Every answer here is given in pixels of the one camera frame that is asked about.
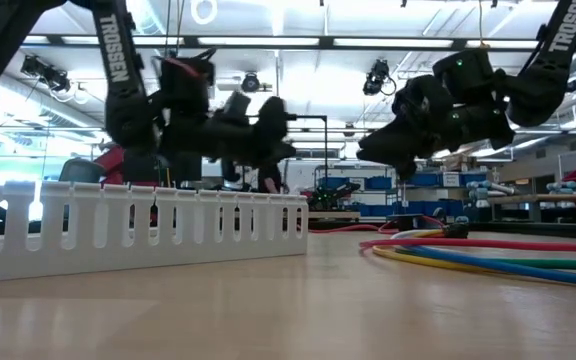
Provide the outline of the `grey office chair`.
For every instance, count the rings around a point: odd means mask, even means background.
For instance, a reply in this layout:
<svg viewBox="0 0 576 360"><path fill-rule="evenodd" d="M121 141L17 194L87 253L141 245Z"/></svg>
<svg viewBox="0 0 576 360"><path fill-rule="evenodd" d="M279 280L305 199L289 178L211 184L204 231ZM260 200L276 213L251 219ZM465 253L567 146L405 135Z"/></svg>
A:
<svg viewBox="0 0 576 360"><path fill-rule="evenodd" d="M99 183L104 173L104 167L94 161L72 158L64 163L59 175L59 181Z"/></svg>

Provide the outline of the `red tag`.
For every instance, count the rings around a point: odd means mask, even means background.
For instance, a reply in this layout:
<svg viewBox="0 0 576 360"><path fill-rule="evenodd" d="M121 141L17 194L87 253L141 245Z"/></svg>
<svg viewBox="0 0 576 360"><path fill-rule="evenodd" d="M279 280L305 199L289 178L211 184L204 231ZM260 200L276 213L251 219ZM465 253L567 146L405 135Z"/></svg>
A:
<svg viewBox="0 0 576 360"><path fill-rule="evenodd" d="M167 57L164 59L164 61L181 68L189 76L196 77L196 78L198 78L200 76L200 74L196 71L195 68L193 68L192 66L190 66L187 63L184 63L184 62L178 60L177 58Z"/></svg>

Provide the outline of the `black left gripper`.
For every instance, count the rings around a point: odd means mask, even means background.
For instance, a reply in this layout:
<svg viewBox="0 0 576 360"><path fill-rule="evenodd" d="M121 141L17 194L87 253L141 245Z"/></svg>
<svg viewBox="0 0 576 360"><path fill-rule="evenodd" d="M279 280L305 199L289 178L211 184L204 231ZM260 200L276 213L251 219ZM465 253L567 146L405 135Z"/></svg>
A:
<svg viewBox="0 0 576 360"><path fill-rule="evenodd" d="M259 109L256 125L209 120L191 131L187 150L219 160L223 178L228 182L239 181L236 171L240 166L266 166L291 158L296 149L291 143L280 142L287 134L285 102L276 96L269 97ZM274 144L268 152L268 144Z"/></svg>

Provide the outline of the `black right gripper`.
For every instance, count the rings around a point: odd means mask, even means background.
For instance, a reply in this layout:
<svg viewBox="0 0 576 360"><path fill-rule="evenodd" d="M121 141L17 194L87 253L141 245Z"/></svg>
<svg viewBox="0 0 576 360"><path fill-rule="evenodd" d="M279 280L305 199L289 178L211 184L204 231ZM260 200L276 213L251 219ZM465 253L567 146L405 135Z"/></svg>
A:
<svg viewBox="0 0 576 360"><path fill-rule="evenodd" d="M362 138L357 157L366 161L395 161L399 178L408 180L417 171L416 158L430 158L448 148L439 134L419 130L405 118L396 118Z"/></svg>

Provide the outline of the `wooden workbench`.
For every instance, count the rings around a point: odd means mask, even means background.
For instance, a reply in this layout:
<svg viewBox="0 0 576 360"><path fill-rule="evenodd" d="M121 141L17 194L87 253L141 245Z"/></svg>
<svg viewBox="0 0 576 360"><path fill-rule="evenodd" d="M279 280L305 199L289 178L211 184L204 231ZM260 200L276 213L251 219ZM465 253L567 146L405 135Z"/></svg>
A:
<svg viewBox="0 0 576 360"><path fill-rule="evenodd" d="M576 215L576 194L528 194L493 197L488 200L491 219L501 221L543 221L543 205L546 208L546 219L556 220L559 217Z"/></svg>

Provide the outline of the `black monitor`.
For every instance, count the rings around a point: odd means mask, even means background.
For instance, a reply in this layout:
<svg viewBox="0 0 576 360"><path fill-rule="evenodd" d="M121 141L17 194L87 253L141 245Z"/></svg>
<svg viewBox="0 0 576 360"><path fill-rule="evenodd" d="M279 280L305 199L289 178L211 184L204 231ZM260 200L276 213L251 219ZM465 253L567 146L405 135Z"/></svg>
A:
<svg viewBox="0 0 576 360"><path fill-rule="evenodd" d="M166 159L162 155L125 151L121 170L123 180L130 184L181 189L202 179L202 157L177 153Z"/></svg>

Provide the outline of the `white slotted cable duct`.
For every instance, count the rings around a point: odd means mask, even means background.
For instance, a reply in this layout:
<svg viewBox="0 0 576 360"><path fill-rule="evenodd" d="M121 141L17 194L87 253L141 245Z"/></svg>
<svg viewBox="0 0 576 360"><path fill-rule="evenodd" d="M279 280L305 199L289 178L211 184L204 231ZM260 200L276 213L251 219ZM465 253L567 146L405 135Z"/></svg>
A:
<svg viewBox="0 0 576 360"><path fill-rule="evenodd" d="M0 185L0 280L302 255L302 196Z"/></svg>

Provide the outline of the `red machine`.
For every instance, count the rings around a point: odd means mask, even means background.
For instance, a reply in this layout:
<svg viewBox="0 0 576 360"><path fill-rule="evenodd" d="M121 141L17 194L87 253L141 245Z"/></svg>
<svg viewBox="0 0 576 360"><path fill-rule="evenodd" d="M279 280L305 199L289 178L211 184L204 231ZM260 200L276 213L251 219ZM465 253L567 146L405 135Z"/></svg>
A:
<svg viewBox="0 0 576 360"><path fill-rule="evenodd" d="M103 168L102 184L122 185L124 150L118 145L111 145L94 162Z"/></svg>

